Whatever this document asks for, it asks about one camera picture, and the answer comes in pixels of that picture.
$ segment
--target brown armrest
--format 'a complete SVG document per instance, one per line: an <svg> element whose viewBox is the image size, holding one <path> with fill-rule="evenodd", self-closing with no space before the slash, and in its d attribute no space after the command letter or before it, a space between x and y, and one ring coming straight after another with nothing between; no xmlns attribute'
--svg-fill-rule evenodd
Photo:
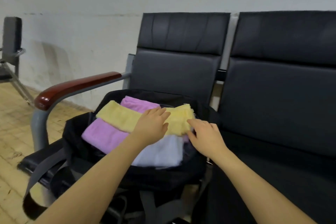
<svg viewBox="0 0 336 224"><path fill-rule="evenodd" d="M42 91L35 98L35 107L40 110L47 111L53 105L53 103L55 103L58 99L64 97L67 94L74 93L78 90L82 90L114 79L118 79L120 77L120 73L108 72L56 84Z"/></svg>

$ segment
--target purple towel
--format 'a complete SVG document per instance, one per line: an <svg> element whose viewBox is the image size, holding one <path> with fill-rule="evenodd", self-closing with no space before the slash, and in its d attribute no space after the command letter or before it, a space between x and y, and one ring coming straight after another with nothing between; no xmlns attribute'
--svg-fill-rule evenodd
<svg viewBox="0 0 336 224"><path fill-rule="evenodd" d="M145 100L140 100L126 96L122 101L122 106L140 113L145 110L153 109L159 104L151 103ZM82 134L82 138L89 144L93 145L103 153L108 154L116 148L129 133L122 132L102 119L98 118L90 124Z"/></svg>

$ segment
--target wall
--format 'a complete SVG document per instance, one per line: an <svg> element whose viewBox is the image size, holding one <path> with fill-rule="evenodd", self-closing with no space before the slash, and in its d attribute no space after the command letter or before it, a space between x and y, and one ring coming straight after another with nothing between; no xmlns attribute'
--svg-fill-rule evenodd
<svg viewBox="0 0 336 224"><path fill-rule="evenodd" d="M336 10L336 0L0 0L0 20L23 19L20 77L43 90L67 80L123 71L135 53L143 12ZM105 86L70 101L95 108Z"/></svg>

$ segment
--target white towel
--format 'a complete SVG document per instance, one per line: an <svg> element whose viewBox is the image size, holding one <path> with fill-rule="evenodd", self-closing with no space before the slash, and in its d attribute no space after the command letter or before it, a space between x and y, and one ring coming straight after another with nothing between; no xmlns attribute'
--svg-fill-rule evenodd
<svg viewBox="0 0 336 224"><path fill-rule="evenodd" d="M183 138L166 135L161 140L147 146L135 158L132 166L176 167L183 160Z"/></svg>

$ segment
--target person's left arm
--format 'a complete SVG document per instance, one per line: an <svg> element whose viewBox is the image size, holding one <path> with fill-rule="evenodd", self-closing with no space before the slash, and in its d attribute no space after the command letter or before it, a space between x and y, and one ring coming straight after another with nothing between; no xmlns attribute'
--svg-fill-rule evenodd
<svg viewBox="0 0 336 224"><path fill-rule="evenodd" d="M133 160L166 133L165 120L170 112L165 111L159 107L146 111L134 131L59 197L35 223L98 224Z"/></svg>

